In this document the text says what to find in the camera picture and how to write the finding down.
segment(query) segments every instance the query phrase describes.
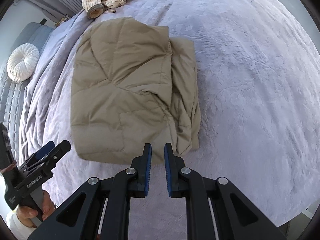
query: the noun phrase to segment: beige down jacket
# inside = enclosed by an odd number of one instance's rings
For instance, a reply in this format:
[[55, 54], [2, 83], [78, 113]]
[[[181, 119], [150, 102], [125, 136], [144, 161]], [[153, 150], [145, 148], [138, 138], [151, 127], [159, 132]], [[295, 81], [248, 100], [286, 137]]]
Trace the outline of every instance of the beige down jacket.
[[82, 37], [74, 66], [71, 130], [86, 160], [130, 164], [152, 145], [177, 155], [199, 147], [200, 110], [193, 42], [169, 38], [168, 27], [133, 18], [94, 25]]

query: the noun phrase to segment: blue gripper pad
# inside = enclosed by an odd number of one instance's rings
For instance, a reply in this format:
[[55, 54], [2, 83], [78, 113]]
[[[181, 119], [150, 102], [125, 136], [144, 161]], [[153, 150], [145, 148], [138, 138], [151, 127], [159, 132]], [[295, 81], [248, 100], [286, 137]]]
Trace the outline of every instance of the blue gripper pad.
[[151, 174], [151, 144], [149, 146], [149, 153], [148, 153], [148, 160], [147, 160], [147, 168], [146, 168], [146, 181], [145, 181], [145, 186], [144, 186], [144, 194], [147, 197], [148, 192], [149, 192], [149, 185], [150, 185], [150, 174]]
[[169, 197], [171, 197], [172, 195], [171, 171], [170, 171], [170, 163], [169, 163], [167, 146], [164, 146], [164, 165], [165, 165], [165, 175], [167, 177], [168, 193], [169, 193]]
[[41, 160], [46, 157], [49, 152], [54, 149], [54, 142], [50, 141], [44, 145], [39, 151], [36, 152], [36, 159]]

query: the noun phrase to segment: metal pivot screw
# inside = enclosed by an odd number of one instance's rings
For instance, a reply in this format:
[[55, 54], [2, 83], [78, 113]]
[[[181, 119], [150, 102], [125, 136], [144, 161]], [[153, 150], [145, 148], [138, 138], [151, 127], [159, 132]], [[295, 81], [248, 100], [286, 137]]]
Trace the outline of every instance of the metal pivot screw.
[[221, 177], [218, 179], [218, 182], [222, 185], [226, 185], [228, 183], [228, 179]]
[[125, 172], [129, 175], [133, 175], [136, 173], [136, 170], [134, 168], [127, 168]]
[[191, 172], [191, 170], [190, 170], [188, 167], [183, 167], [183, 168], [181, 169], [181, 172], [182, 172], [183, 174], [189, 174], [189, 173]]
[[88, 180], [88, 183], [89, 183], [90, 185], [95, 185], [95, 184], [98, 183], [98, 179], [95, 178], [95, 177], [92, 177], [92, 178], [90, 178], [90, 179]]

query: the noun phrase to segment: round white pillow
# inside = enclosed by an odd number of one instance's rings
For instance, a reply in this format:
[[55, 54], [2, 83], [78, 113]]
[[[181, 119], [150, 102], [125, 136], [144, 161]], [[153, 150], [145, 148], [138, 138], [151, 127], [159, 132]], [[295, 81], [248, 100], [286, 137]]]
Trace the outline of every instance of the round white pillow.
[[39, 51], [35, 45], [25, 43], [17, 47], [8, 59], [8, 76], [15, 82], [31, 77], [36, 68]]

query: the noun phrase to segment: white sleeve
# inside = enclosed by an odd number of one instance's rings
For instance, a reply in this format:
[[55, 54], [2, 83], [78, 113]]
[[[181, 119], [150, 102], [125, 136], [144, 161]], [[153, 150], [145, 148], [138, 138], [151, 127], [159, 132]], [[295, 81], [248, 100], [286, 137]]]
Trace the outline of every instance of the white sleeve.
[[36, 228], [28, 228], [17, 217], [16, 211], [10, 211], [7, 215], [7, 226], [18, 240], [27, 240]]

